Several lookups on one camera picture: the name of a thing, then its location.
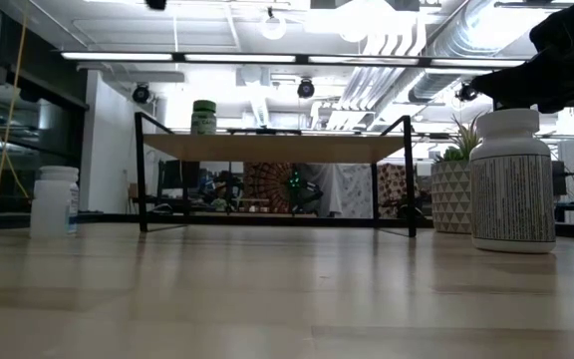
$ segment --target table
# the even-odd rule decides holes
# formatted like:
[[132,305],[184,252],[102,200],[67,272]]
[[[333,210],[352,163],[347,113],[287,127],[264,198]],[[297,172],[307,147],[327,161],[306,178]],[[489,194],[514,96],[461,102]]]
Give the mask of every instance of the table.
[[[165,134],[146,135],[143,121],[148,121]],[[397,125],[403,124],[402,137],[387,136]],[[407,198],[409,213],[407,225],[409,236],[416,235],[414,169],[411,139],[411,117],[402,116],[379,137],[374,136],[292,136],[292,135],[177,135],[172,130],[145,113],[135,113],[137,143],[137,173],[139,187],[139,223],[142,232],[147,232],[150,219],[145,208],[144,145],[162,151],[184,162],[254,162],[254,163],[317,163],[317,164],[371,164],[372,197],[374,217],[354,218],[303,218],[266,216],[215,216],[192,215],[186,207],[184,216],[170,216],[174,223],[210,224],[267,224],[267,225],[331,225],[369,226],[379,228],[392,219],[380,219],[378,214],[378,177],[376,163],[390,154],[404,148],[407,173]],[[183,202],[189,203],[187,188],[183,191]]]

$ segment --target shelf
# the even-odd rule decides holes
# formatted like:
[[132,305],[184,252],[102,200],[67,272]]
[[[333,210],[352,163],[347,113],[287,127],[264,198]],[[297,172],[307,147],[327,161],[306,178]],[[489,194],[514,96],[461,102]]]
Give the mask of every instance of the shelf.
[[404,146],[401,137],[144,135],[182,161],[374,164]]

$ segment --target wooden floor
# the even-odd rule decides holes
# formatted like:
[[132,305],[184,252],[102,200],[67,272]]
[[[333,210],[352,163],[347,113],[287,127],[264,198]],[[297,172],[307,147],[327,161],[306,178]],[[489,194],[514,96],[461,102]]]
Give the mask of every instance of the wooden floor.
[[1,359],[574,359],[574,239],[517,255],[432,231],[26,236],[0,231]]

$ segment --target potted plant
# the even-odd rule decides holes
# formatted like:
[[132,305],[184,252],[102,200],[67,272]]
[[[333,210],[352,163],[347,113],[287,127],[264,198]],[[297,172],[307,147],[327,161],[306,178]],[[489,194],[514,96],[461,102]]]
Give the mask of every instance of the potted plant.
[[438,156],[430,168],[431,205],[433,227],[440,232],[470,233],[470,181],[468,158],[480,142],[475,131],[475,121],[463,125],[455,116],[459,136],[453,139],[455,147],[449,147],[444,156]]

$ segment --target computer monitor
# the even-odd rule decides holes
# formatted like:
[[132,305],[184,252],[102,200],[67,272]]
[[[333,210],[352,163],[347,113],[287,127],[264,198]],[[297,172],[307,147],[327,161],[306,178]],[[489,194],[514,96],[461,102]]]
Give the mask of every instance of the computer monitor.
[[167,161],[161,164],[161,189],[182,188],[180,161]]
[[564,162],[553,161],[553,195],[566,195],[566,175]]
[[186,162],[182,168],[179,160],[167,161],[162,164],[162,189],[182,188],[183,181],[185,181],[187,188],[195,188],[199,185],[199,178],[199,162]]

